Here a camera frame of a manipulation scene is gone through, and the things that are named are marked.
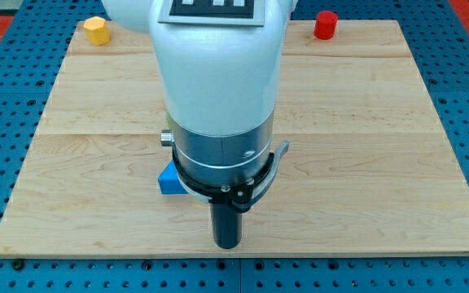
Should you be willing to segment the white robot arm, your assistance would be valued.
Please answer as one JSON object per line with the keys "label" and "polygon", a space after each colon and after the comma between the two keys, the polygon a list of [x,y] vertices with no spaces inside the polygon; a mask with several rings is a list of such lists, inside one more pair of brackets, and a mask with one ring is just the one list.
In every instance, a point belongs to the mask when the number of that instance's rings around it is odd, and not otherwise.
{"label": "white robot arm", "polygon": [[174,151],[207,186],[236,186],[269,156],[282,48],[294,0],[103,0],[151,37]]}

